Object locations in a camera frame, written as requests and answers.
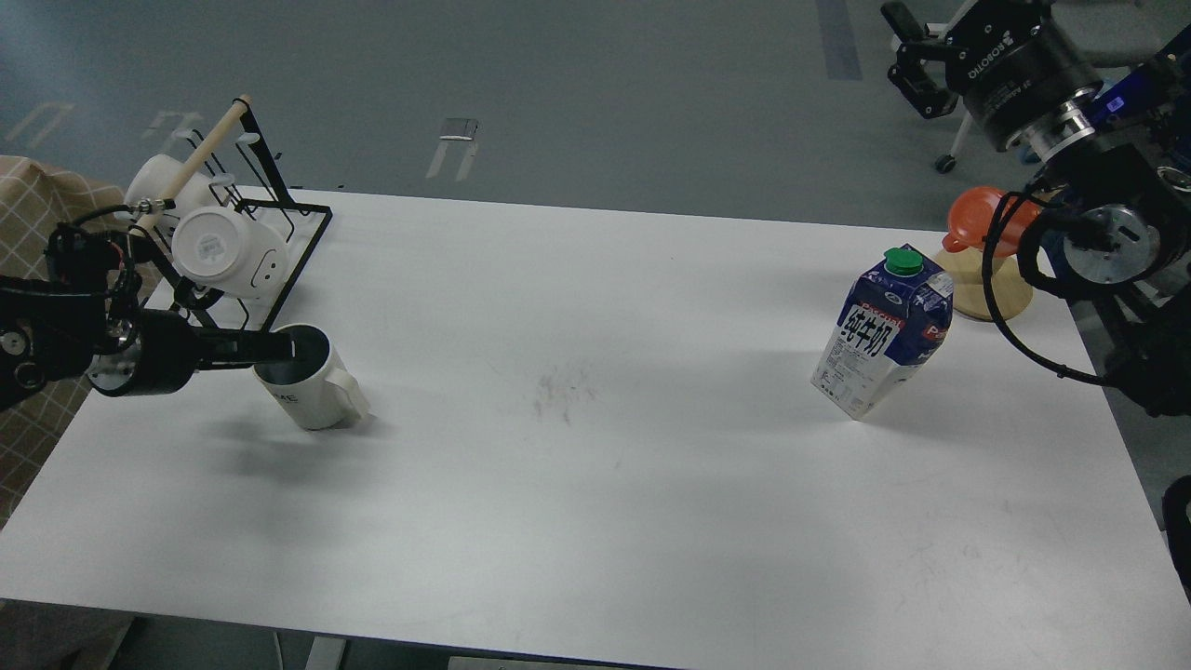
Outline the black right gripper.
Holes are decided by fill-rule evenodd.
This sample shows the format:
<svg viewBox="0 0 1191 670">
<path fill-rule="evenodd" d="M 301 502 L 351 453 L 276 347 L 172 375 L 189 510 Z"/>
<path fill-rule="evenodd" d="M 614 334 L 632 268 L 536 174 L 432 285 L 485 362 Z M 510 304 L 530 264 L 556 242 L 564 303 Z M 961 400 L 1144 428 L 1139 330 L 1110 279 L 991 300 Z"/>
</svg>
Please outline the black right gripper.
<svg viewBox="0 0 1191 670">
<path fill-rule="evenodd" d="M 888 81 L 934 119 L 958 104 L 999 152 L 1029 145 L 1064 154 L 1095 140 L 1086 106 L 1102 80 L 1060 27 L 1050 1 L 969 1 L 962 14 L 919 21 L 905 1 L 885 1 L 880 14 L 898 46 Z M 943 67 L 943 86 L 925 71 Z"/>
</svg>

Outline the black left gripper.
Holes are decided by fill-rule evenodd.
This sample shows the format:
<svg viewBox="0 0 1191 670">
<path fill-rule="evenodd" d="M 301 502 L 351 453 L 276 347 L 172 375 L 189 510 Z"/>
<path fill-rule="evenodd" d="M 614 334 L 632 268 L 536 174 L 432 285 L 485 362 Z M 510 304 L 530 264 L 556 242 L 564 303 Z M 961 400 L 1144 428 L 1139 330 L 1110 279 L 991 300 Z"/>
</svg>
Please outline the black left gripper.
<svg viewBox="0 0 1191 670">
<path fill-rule="evenodd" d="M 173 394 L 214 361 L 214 349 L 220 369 L 286 364 L 298 355 L 289 332 L 224 332 L 195 326 L 175 311 L 145 309 L 114 353 L 93 357 L 88 382 L 107 397 Z"/>
</svg>

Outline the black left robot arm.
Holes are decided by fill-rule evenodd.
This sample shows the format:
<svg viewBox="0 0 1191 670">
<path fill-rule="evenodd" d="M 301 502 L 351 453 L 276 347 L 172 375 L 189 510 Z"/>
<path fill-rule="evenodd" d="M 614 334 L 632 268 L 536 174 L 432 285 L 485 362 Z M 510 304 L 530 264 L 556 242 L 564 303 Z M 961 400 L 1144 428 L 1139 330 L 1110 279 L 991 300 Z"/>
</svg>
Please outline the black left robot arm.
<svg viewBox="0 0 1191 670">
<path fill-rule="evenodd" d="M 48 238 L 48 280 L 4 278 L 4 409 L 63 378 L 85 378 L 107 397 L 179 392 L 200 370 L 289 365 L 294 336 L 242 324 L 225 328 L 208 313 L 247 302 L 179 271 L 146 228 L 141 205 L 127 228 L 91 232 L 92 211 L 60 221 Z"/>
</svg>

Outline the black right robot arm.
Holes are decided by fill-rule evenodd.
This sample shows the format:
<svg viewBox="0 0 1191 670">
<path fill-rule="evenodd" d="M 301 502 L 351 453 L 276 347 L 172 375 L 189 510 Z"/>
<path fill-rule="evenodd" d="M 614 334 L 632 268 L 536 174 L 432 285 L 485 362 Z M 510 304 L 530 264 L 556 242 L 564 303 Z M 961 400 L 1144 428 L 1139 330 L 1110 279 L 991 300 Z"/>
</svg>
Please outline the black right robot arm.
<svg viewBox="0 0 1191 670">
<path fill-rule="evenodd" d="M 962 105 L 999 152 L 1025 144 L 1039 173 L 1000 195 L 980 234 L 979 278 L 994 326 L 1059 378 L 1118 390 L 1151 417 L 1187 415 L 1187 31 L 1106 88 L 1050 1 L 966 1 L 940 29 L 902 1 L 888 80 L 919 117 Z M 1025 284 L 1089 302 L 1110 347 L 1099 374 L 1025 346 L 994 294 L 994 251 L 1039 206 L 1015 250 Z"/>
</svg>

